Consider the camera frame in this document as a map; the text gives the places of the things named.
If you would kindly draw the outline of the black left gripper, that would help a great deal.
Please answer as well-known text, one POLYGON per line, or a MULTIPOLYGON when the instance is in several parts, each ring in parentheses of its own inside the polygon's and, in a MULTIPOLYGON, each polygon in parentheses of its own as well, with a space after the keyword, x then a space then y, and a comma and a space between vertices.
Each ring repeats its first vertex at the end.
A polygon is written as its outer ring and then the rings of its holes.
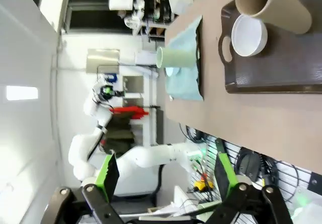
POLYGON ((109 101, 113 97, 118 97, 117 91, 114 91, 112 85, 103 85, 100 87, 98 98, 100 101, 109 101))

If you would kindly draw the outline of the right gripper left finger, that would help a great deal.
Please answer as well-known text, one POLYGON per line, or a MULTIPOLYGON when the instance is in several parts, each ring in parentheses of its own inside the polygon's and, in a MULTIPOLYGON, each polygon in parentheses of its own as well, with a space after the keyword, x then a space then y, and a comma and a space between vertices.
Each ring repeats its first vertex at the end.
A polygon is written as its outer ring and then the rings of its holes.
POLYGON ((115 155, 106 157, 97 180, 84 187, 58 187, 45 209, 45 223, 79 223, 84 215, 97 223, 123 223, 110 201, 119 178, 115 155))

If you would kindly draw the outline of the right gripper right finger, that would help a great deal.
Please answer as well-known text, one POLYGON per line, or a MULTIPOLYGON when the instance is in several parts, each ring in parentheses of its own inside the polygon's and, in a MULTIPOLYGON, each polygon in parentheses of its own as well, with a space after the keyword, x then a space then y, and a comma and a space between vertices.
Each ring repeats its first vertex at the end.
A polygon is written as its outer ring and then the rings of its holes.
POLYGON ((293 223, 279 188, 264 185, 262 189, 239 182, 226 153, 216 157, 214 176, 221 195, 209 223, 233 223, 240 214, 253 217, 255 223, 293 223))

